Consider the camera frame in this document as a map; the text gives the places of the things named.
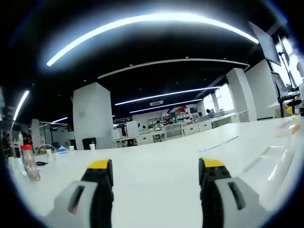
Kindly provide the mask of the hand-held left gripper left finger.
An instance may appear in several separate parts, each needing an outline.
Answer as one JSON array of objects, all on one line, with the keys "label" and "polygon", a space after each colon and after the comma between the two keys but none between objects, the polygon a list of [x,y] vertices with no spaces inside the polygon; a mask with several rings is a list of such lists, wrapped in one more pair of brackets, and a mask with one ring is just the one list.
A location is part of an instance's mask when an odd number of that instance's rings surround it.
[{"label": "hand-held left gripper left finger", "polygon": [[110,228],[114,201],[111,159],[91,163],[81,180],[71,182],[54,199],[45,217],[49,228]]}]

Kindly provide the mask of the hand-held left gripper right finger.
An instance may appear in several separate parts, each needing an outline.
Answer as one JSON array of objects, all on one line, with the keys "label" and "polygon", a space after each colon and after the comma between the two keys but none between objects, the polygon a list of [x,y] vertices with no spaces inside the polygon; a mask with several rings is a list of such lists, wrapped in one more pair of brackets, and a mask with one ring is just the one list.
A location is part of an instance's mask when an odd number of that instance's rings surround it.
[{"label": "hand-held left gripper right finger", "polygon": [[199,185],[204,228],[257,228],[258,194],[223,162],[199,158]]}]

